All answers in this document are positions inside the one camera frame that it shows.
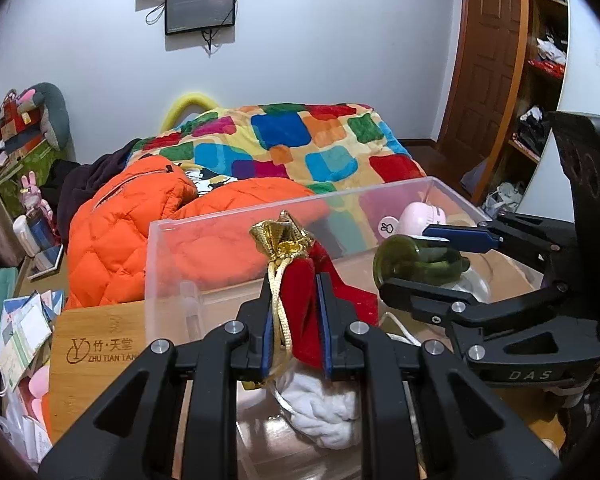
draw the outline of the clear plastic storage box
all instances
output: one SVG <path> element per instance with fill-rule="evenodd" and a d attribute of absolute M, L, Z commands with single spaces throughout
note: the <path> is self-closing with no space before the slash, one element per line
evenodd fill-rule
<path fill-rule="evenodd" d="M 243 302 L 257 298 L 267 261 L 256 250 L 249 228 L 277 219 L 285 209 L 329 251 L 346 283 L 377 292 L 372 261 L 383 240 L 379 223 L 385 216 L 400 218 L 412 202 L 442 208 L 449 224 L 475 225 L 488 219 L 438 179 L 425 177 L 152 223 L 145 285 L 147 342 L 168 338 L 182 344 L 200 339 L 235 319 Z M 470 257 L 472 267 L 490 284 L 492 301 L 531 290 L 524 274 L 499 253 Z M 381 302 L 379 306 L 381 312 L 386 310 Z M 397 314 L 416 336 L 430 334 L 429 326 Z M 237 411 L 242 478 L 359 477 L 359 447 L 340 451 L 315 447 L 286 423 L 266 390 L 246 392 L 238 384 Z"/>

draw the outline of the screw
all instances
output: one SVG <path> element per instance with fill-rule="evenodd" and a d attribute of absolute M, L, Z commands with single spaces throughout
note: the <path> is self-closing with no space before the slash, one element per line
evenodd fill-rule
<path fill-rule="evenodd" d="M 151 343 L 151 352 L 154 354 L 164 354 L 171 347 L 171 343 L 169 343 L 166 339 L 156 339 L 153 343 Z"/>
<path fill-rule="evenodd" d="M 482 359 L 484 357 L 485 353 L 486 352 L 484 350 L 484 346 L 473 345 L 471 348 L 469 348 L 467 355 L 473 361 L 479 361 L 480 359 Z"/>
<path fill-rule="evenodd" d="M 460 312 L 464 312 L 465 309 L 466 309 L 466 305 L 462 301 L 454 301 L 451 304 L 451 310 L 453 310 L 454 312 L 457 312 L 458 314 Z"/>
<path fill-rule="evenodd" d="M 244 330 L 244 325 L 241 321 L 234 319 L 233 321 L 228 321 L 224 324 L 224 331 L 229 334 L 239 334 Z"/>
<path fill-rule="evenodd" d="M 349 330 L 356 335 L 363 335 L 369 332 L 369 325 L 364 321 L 354 321 L 349 325 Z"/>
<path fill-rule="evenodd" d="M 445 346 L 437 339 L 429 339 L 424 342 L 424 349 L 431 355 L 440 355 L 445 351 Z"/>

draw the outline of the white cloth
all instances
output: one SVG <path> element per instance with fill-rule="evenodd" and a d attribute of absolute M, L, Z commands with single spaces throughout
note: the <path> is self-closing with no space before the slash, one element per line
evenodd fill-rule
<path fill-rule="evenodd" d="M 567 55 L 554 45 L 552 41 L 538 39 L 538 54 L 542 59 L 548 59 L 558 65 L 567 64 Z"/>
<path fill-rule="evenodd" d="M 282 412 L 300 433 L 318 446 L 346 449 L 358 444 L 362 434 L 358 386 L 355 382 L 331 383 L 322 371 L 293 359 L 277 378 L 280 395 L 293 411 Z"/>
<path fill-rule="evenodd" d="M 526 121 L 531 116 L 533 116 L 536 121 L 542 121 L 542 110 L 538 106 L 532 106 L 529 110 L 520 115 L 520 120 Z"/>

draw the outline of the colorful blanket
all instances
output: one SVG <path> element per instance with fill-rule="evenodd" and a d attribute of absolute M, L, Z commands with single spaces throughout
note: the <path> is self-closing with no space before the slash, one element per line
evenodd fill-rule
<path fill-rule="evenodd" d="M 425 176 L 376 111 L 357 104 L 216 108 L 139 140 L 127 165 L 147 153 L 199 171 L 209 189 L 280 176 L 322 193 Z"/>

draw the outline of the yellow pipe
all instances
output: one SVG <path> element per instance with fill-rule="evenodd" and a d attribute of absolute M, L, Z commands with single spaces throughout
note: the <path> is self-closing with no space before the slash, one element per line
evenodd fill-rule
<path fill-rule="evenodd" d="M 179 97 L 173 105 L 171 105 L 166 117 L 162 121 L 162 126 L 160 126 L 160 131 L 158 133 L 161 134 L 162 132 L 171 130 L 174 126 L 176 126 L 176 121 L 183 114 L 184 110 L 194 105 L 201 107 L 205 112 L 213 110 L 214 108 L 218 108 L 218 104 L 211 97 L 207 97 L 200 92 L 184 94 L 182 97 Z"/>

